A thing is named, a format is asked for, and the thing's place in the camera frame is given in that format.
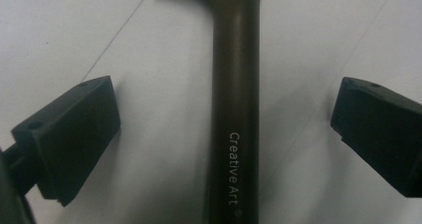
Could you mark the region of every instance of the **white surface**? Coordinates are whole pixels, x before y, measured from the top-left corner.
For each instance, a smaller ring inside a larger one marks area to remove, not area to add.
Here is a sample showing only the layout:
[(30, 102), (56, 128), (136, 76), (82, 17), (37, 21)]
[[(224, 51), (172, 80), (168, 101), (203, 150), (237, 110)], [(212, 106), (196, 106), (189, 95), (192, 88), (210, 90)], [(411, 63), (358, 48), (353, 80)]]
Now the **white surface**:
[[(262, 0), (260, 223), (420, 223), (329, 127), (344, 76), (422, 103), (422, 0)], [(83, 79), (110, 75), (121, 133), (38, 223), (202, 223), (212, 17), (198, 0), (0, 0), (0, 145)]]

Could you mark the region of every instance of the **black handle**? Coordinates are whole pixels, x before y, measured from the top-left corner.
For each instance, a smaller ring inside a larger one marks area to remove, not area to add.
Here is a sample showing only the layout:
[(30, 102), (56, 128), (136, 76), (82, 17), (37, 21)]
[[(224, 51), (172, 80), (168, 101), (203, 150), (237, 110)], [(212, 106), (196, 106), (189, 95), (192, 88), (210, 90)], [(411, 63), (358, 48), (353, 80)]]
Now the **black handle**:
[(258, 223), (260, 0), (205, 1), (214, 15), (210, 223)]

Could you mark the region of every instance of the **screw hole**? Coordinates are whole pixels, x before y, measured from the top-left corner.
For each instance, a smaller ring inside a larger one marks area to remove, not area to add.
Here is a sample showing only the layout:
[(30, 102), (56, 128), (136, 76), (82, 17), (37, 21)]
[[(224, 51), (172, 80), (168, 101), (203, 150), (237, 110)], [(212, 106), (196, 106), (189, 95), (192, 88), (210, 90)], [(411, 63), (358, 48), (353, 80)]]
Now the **screw hole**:
[(41, 122), (36, 121), (36, 122), (30, 123), (28, 125), (28, 129), (34, 130), (34, 129), (37, 129), (37, 128), (41, 127), (42, 125), (43, 124)]

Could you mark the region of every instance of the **handle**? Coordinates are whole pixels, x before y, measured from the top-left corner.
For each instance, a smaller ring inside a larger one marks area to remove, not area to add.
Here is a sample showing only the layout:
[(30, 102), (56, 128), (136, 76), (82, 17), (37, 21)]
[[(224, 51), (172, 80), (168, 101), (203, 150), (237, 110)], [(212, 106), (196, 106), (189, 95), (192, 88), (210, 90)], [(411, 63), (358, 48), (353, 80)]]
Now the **handle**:
[(214, 15), (211, 224), (258, 223), (259, 3), (205, 0)]

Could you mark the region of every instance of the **line on surface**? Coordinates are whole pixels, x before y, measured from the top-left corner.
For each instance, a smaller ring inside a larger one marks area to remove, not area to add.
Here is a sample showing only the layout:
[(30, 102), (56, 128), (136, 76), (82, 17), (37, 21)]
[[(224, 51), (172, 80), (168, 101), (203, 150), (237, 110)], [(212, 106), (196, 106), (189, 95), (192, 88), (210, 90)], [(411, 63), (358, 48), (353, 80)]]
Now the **line on surface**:
[(84, 77), (82, 78), (81, 82), (83, 82), (88, 74), (94, 69), (94, 67), (99, 63), (100, 59), (103, 57), (103, 55), (106, 53), (106, 51), (108, 50), (108, 48), (111, 46), (111, 44), (114, 42), (115, 38), (121, 33), (121, 31), (123, 30), (123, 28), (127, 25), (127, 23), (130, 21), (130, 19), (133, 17), (133, 15), (136, 13), (136, 11), (139, 9), (140, 5), (142, 5), (143, 1), (145, 0), (140, 0), (140, 2), (137, 4), (136, 8), (133, 10), (133, 12), (131, 12), (130, 16), (126, 19), (126, 21), (121, 25), (121, 27), (118, 29), (117, 33), (114, 34), (114, 36), (111, 38), (111, 40), (109, 41), (109, 43), (107, 44), (107, 46), (105, 47), (105, 49), (102, 51), (102, 53), (100, 54), (100, 56), (96, 59), (96, 61), (94, 62), (94, 64), (90, 67), (90, 69), (88, 70), (88, 72), (84, 75)]
[[(343, 65), (341, 66), (340, 70), (338, 71), (337, 75), (334, 77), (334, 79), (332, 79), (331, 83), (328, 86), (327, 91), (329, 92), (331, 90), (331, 87), (334, 85), (335, 81), (337, 80), (338, 76), (341, 75), (342, 71), (344, 70), (344, 68), (346, 67), (346, 65), (348, 64), (348, 62), (350, 61), (350, 59), (353, 57), (354, 53), (356, 52), (357, 48), (359, 47), (360, 43), (362, 42), (363, 38), (366, 36), (366, 34), (369, 32), (370, 28), (373, 26), (373, 24), (375, 23), (375, 21), (377, 20), (377, 18), (379, 17), (379, 15), (381, 14), (382, 10), (384, 10), (384, 7), (386, 6), (386, 4), (388, 3), (389, 0), (384, 0), (384, 2), (382, 3), (381, 7), (379, 8), (378, 12), (375, 14), (375, 16), (372, 18), (372, 21), (370, 22), (370, 24), (367, 26), (367, 28), (365, 29), (365, 31), (362, 33), (362, 35), (359, 37), (359, 39), (356, 42), (356, 45), (354, 45), (353, 49), (351, 50), (349, 56), (347, 57), (347, 59), (344, 61)], [(259, 198), (262, 197), (264, 190), (267, 188), (268, 185), (270, 185), (271, 181), (274, 179), (274, 176), (276, 176), (276, 173), (278, 172), (278, 170), (280, 169), (280, 167), (282, 166), (282, 164), (284, 163), (284, 161), (286, 160), (287, 156), (289, 155), (289, 153), (292, 151), (293, 147), (296, 145), (296, 143), (298, 142), (299, 138), (301, 137), (302, 132), (304, 131), (304, 129), (308, 126), (308, 124), (311, 122), (311, 120), (314, 118), (314, 116), (316, 115), (317, 111), (319, 111), (321, 109), (323, 105), (323, 101), (321, 102), (321, 104), (318, 106), (317, 109), (314, 110), (314, 112), (310, 115), (310, 117), (308, 118), (308, 120), (305, 122), (305, 125), (302, 126), (301, 131), (297, 134), (297, 136), (295, 137), (294, 141), (292, 142), (292, 144), (289, 146), (288, 150), (286, 151), (286, 154), (283, 155), (283, 157), (281, 158), (280, 162), (277, 164), (276, 168), (274, 169), (273, 173), (270, 175), (270, 177), (268, 178), (268, 180), (265, 182), (264, 185), (262, 185), (262, 188), (259, 191)]]

